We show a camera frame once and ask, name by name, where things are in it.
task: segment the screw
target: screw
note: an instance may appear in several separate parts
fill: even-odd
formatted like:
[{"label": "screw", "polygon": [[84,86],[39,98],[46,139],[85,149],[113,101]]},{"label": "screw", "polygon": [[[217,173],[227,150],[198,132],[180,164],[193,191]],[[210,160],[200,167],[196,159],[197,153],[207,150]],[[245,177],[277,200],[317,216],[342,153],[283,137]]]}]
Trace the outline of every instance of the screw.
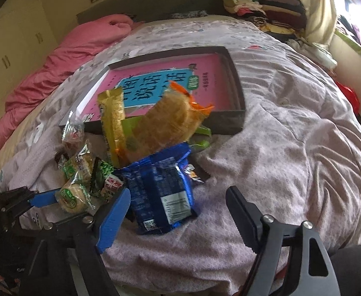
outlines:
[{"label": "screw", "polygon": [[45,230],[50,230],[53,228],[53,223],[52,222],[48,222],[47,224],[43,225],[43,228]]},{"label": "screw", "polygon": [[84,217],[83,218],[83,223],[85,223],[85,224],[91,224],[92,222],[93,222],[93,220],[94,220],[94,218],[93,217],[91,217],[91,216],[86,216],[86,217]]},{"label": "screw", "polygon": [[312,223],[310,221],[304,221],[302,224],[307,229],[312,229],[313,228],[313,225],[312,225]]},{"label": "screw", "polygon": [[264,215],[263,216],[263,220],[265,221],[265,222],[268,222],[268,223],[271,223],[271,222],[274,222],[274,217],[272,217],[271,215]]}]

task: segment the barcode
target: barcode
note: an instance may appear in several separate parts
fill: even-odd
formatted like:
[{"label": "barcode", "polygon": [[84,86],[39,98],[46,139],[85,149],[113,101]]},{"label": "barcode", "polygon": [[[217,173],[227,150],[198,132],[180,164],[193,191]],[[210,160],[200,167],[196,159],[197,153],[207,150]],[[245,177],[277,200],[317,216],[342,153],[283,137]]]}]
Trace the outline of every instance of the barcode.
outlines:
[{"label": "barcode", "polygon": [[153,230],[153,229],[157,228],[154,219],[144,221],[143,225],[145,226],[147,231],[150,231],[150,230]]},{"label": "barcode", "polygon": [[161,202],[169,224],[174,224],[191,215],[190,203],[185,191],[161,197]]}]

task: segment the gray headboard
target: gray headboard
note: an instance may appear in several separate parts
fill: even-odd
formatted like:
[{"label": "gray headboard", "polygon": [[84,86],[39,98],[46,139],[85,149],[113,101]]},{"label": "gray headboard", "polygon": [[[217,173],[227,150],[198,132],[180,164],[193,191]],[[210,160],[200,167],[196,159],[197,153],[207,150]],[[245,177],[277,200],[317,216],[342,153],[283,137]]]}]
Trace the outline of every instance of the gray headboard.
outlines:
[{"label": "gray headboard", "polygon": [[127,14],[134,21],[171,19],[173,13],[205,10],[226,15],[222,0],[104,0],[77,15],[79,24],[110,14]]}]

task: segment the curtain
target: curtain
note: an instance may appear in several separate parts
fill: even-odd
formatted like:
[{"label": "curtain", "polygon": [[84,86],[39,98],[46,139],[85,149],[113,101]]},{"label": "curtain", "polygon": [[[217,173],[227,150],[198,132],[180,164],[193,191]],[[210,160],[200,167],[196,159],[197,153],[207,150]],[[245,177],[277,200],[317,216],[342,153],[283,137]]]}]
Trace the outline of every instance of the curtain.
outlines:
[{"label": "curtain", "polygon": [[300,0],[305,7],[307,25],[305,37],[309,42],[331,43],[337,21],[334,0]]}]

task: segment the pink comforter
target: pink comforter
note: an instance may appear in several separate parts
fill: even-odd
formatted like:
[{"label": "pink comforter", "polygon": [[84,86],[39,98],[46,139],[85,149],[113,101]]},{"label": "pink comforter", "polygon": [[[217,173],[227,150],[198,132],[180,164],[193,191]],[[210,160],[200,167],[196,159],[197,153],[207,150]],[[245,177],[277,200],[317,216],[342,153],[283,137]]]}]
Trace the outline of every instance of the pink comforter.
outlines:
[{"label": "pink comforter", "polygon": [[77,26],[47,57],[45,64],[27,76],[8,96],[0,119],[0,149],[24,118],[81,65],[111,44],[128,36],[137,23],[113,14]]}]

